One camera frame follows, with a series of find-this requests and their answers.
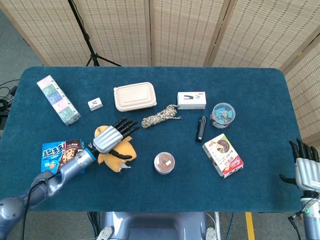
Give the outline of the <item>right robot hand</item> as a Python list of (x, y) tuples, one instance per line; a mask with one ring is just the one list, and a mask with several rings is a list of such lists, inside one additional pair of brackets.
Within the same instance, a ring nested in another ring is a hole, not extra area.
[(289, 141), (292, 149), (295, 177), (288, 178), (279, 174), (287, 184), (295, 185), (302, 192), (320, 193), (320, 154), (314, 146), (309, 146), (300, 139)]

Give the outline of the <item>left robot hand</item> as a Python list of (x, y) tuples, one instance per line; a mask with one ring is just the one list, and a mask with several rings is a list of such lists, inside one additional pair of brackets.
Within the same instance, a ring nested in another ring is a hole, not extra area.
[(128, 120), (122, 118), (113, 125), (108, 126), (98, 136), (96, 136), (92, 143), (88, 144), (89, 151), (97, 159), (99, 154), (111, 154), (122, 160), (129, 160), (131, 155), (123, 155), (114, 149), (122, 140), (129, 137), (133, 132), (140, 127), (136, 126), (138, 121)]

